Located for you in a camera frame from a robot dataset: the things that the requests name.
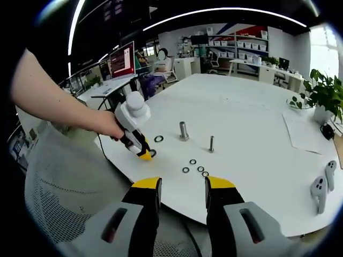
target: white paper sheet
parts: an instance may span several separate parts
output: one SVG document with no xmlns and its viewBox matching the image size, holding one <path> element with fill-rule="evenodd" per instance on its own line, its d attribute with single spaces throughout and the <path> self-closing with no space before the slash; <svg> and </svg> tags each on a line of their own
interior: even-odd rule
<svg viewBox="0 0 343 257">
<path fill-rule="evenodd" d="M 320 131 L 317 124 L 291 112 L 284 112 L 283 117 L 294 148 L 321 154 L 318 143 Z"/>
</svg>

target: round white table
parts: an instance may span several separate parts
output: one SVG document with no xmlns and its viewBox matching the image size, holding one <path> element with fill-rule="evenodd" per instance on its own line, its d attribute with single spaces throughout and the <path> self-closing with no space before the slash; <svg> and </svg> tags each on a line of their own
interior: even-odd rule
<svg viewBox="0 0 343 257">
<path fill-rule="evenodd" d="M 205 183 L 197 171 L 201 165 L 211 176 L 234 183 L 246 202 L 255 202 L 280 223 L 285 236 L 310 233 L 329 225 L 337 214 L 343 172 L 333 142 L 319 130 L 322 154 L 292 147 L 282 114 L 292 113 L 286 100 L 293 95 L 252 80 L 194 74 L 147 101 L 152 117 L 141 131 L 157 150 L 153 160 L 136 158 L 107 136 L 101 136 L 102 145 L 132 182 L 162 177 L 162 203 L 195 221 L 206 224 Z M 181 121 L 187 125 L 187 142 L 179 140 Z M 154 142 L 157 135 L 164 140 Z M 209 153 L 212 135 L 214 152 Z M 197 164 L 191 165 L 191 159 Z M 310 185 L 331 160 L 338 163 L 335 190 L 327 196 L 324 213 L 317 215 Z M 183 173 L 183 167 L 190 171 Z"/>
</svg>

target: metal bolt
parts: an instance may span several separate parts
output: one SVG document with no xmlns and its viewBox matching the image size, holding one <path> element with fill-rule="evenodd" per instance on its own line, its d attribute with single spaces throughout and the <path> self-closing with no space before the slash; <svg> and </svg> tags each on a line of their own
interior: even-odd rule
<svg viewBox="0 0 343 257">
<path fill-rule="evenodd" d="M 180 122 L 180 130 L 181 130 L 180 140 L 181 141 L 187 141 L 189 139 L 189 136 L 187 134 L 185 122 Z"/>
<path fill-rule="evenodd" d="M 210 153 L 214 152 L 213 142 L 214 142 L 214 136 L 211 136 L 210 148 L 208 150 Z"/>
</svg>

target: red screen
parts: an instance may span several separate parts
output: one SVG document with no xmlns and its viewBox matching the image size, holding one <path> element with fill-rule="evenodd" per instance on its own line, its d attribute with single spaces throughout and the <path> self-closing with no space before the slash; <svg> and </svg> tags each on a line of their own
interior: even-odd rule
<svg viewBox="0 0 343 257">
<path fill-rule="evenodd" d="M 133 42 L 131 42 L 111 54 L 112 78 L 135 73 L 134 51 Z"/>
</svg>

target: white vr controller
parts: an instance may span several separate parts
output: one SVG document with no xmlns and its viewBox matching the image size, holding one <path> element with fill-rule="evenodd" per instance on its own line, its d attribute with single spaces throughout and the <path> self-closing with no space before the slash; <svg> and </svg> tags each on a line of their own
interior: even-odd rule
<svg viewBox="0 0 343 257">
<path fill-rule="evenodd" d="M 311 194 L 318 198 L 318 213 L 322 214 L 325 209 L 327 189 L 334 190 L 334 171 L 336 169 L 336 161 L 331 161 L 325 167 L 325 176 L 319 176 L 311 185 Z"/>
</svg>

